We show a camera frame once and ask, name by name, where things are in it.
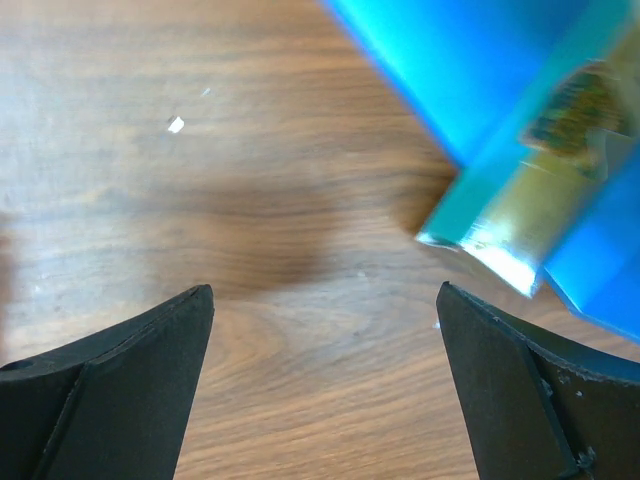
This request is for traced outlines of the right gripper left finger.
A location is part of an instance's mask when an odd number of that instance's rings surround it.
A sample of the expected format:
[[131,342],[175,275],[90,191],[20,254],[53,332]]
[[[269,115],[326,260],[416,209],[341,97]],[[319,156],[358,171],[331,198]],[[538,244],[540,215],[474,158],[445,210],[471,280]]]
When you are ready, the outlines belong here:
[[199,285],[2,366],[2,478],[173,478],[213,317]]

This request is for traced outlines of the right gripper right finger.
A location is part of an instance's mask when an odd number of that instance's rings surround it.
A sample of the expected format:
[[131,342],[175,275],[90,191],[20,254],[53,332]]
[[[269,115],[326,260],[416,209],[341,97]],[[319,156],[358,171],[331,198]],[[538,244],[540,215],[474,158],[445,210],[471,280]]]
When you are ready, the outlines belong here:
[[449,282],[436,307],[480,478],[638,478],[638,363]]

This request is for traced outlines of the teal green tea toothpaste box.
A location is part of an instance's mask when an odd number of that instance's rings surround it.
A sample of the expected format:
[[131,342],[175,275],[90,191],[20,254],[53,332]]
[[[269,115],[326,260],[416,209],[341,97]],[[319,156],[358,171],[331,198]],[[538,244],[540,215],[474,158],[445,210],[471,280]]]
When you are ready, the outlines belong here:
[[639,22],[579,23],[481,157],[418,233],[465,252],[525,296],[585,205],[639,140]]

